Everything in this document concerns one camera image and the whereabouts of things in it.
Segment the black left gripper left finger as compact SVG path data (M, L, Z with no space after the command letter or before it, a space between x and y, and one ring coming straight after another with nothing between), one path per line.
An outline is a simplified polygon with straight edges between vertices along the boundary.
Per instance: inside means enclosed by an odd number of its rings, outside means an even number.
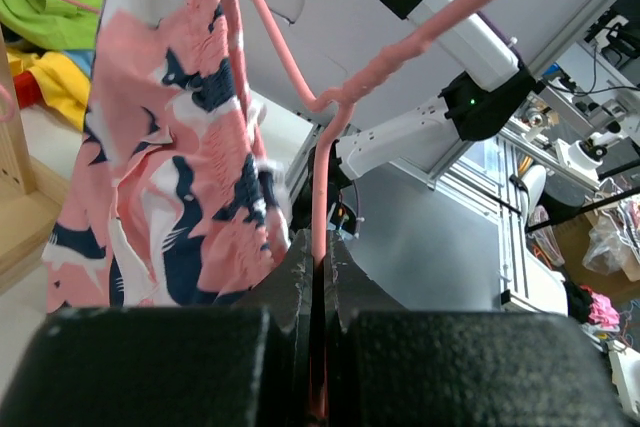
M313 260L284 261L230 306L64 308L34 333L5 426L302 426Z

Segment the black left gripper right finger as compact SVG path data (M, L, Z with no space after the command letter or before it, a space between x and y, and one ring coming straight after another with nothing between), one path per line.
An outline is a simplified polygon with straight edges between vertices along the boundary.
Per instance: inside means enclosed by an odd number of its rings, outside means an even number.
M601 354L548 313L400 305L330 235L324 260L333 426L629 426Z

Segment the pink shark print shorts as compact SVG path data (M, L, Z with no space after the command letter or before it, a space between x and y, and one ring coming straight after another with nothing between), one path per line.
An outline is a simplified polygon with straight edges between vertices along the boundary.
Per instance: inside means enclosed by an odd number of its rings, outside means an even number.
M229 305L289 247L239 0L104 0L47 309Z

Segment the pink hanger of shark shorts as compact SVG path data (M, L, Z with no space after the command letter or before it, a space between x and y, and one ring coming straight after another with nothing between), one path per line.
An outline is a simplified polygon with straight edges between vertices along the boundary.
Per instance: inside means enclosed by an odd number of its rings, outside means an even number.
M452 4L444 7L406 38L382 48L366 67L346 80L342 86L330 88L318 97L309 89L266 1L252 1L289 79L307 109L312 112L321 112L332 103L338 106L337 113L321 133L316 144L312 187L313 295L309 344L308 411L314 417L325 420L328 417L329 401L325 380L324 258L327 252L326 206L330 148L351 120L356 102L382 85L404 63L425 53L440 35L477 13L492 0L454 0Z

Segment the yellow shorts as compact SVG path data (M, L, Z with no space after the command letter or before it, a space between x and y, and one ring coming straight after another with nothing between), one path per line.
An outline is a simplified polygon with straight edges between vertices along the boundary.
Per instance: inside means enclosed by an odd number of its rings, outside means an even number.
M89 77L66 55L47 51L42 55L7 49L12 78L29 71L37 80L44 100L39 103L61 114L82 132L90 94Z

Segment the pink wire hanger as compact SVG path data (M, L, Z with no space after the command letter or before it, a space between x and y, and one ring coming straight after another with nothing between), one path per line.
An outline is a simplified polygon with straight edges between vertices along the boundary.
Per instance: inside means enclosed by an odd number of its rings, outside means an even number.
M9 122L13 119L16 111L15 101L13 97L10 95L8 90L1 85L0 86L0 95L1 100L3 102L3 112L1 113L1 121Z

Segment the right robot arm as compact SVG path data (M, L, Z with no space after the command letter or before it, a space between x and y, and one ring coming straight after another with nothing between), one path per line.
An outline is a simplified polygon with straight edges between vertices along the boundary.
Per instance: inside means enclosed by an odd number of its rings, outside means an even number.
M290 30L301 44L296 56L313 93L340 86L383 46L406 37L441 8L440 0L423 0L400 20L380 0L295 0ZM351 126L378 126L439 94L462 73L461 61L476 58L482 48L455 37L453 31L442 34L426 53L407 61L366 95L357 104Z

